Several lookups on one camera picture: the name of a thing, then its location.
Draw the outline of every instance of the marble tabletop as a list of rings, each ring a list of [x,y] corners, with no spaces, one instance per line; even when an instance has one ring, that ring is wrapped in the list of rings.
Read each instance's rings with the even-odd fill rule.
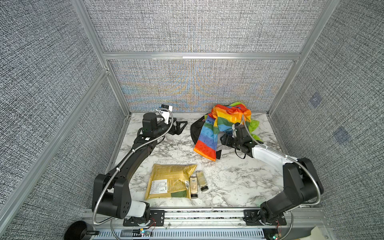
[[[132,114],[115,165],[129,152],[142,127],[143,113]],[[152,207],[258,207],[283,190],[283,177],[264,162],[246,156],[241,159],[234,149],[222,151],[221,159],[213,162],[193,151],[190,126],[203,116],[202,113],[175,113],[177,120],[188,121],[181,135],[167,134],[152,154],[145,159],[133,175],[129,188],[132,200],[145,201]],[[252,114],[260,122],[253,132],[270,147],[279,149],[278,142],[265,114]],[[197,164],[203,170],[209,191],[199,190],[197,199],[157,198],[144,199],[152,166],[157,164]]]

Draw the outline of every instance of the black mounting plate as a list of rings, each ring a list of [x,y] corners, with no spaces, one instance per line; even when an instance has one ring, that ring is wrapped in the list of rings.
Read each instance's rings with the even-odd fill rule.
[[[162,227],[164,225],[164,214],[165,214],[164,210],[151,210],[150,217],[155,219],[155,224],[157,227]],[[152,219],[149,219],[149,221],[150,221],[150,223],[147,224],[146,226],[139,226],[139,224],[142,222],[137,222],[134,219],[130,219],[130,218],[126,219],[125,218],[122,225],[124,227],[147,228],[147,227],[151,226],[151,224],[153,223]]]
[[[254,216],[254,218],[257,218],[259,215],[257,214],[257,212],[259,211],[260,209],[251,209],[251,210],[244,210],[244,217],[250,217],[250,216]],[[282,225],[282,226],[285,226],[287,225],[287,222],[285,220],[285,217],[284,217],[284,214],[280,214],[277,218],[276,218],[278,221],[279,221],[279,224]],[[247,224],[247,226],[263,226],[260,221],[256,221],[256,222],[245,222]],[[271,226],[277,226],[277,222],[276,221],[273,221],[271,223]]]

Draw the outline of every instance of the textured wall panel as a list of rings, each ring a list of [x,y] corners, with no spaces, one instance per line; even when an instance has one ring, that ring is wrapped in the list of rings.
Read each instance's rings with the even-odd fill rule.
[[[300,52],[326,0],[84,0],[105,51]]]
[[[2,239],[63,239],[92,206],[93,180],[107,168],[124,117],[105,80]]]
[[[0,13],[1,207],[101,67],[69,0]]]
[[[384,2],[342,0],[271,117],[313,160],[339,240],[384,230]]]
[[[161,104],[175,111],[210,111],[241,101],[267,111],[292,65],[290,60],[113,60],[132,111]]]

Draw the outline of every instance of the small bottle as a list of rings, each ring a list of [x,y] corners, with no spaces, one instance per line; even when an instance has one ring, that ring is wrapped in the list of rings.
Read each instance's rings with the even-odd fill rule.
[[[199,182],[199,185],[201,187],[201,191],[205,192],[208,190],[208,184],[207,180],[205,179],[203,171],[196,172],[197,181]]]
[[[197,198],[197,177],[190,177],[190,192],[191,192],[191,198],[196,199]]]

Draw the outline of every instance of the golden plastic bag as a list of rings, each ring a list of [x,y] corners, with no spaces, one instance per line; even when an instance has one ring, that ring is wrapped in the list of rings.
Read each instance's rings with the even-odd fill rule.
[[[157,197],[186,197],[190,199],[189,177],[195,171],[196,166],[196,164],[153,164],[145,199]]]

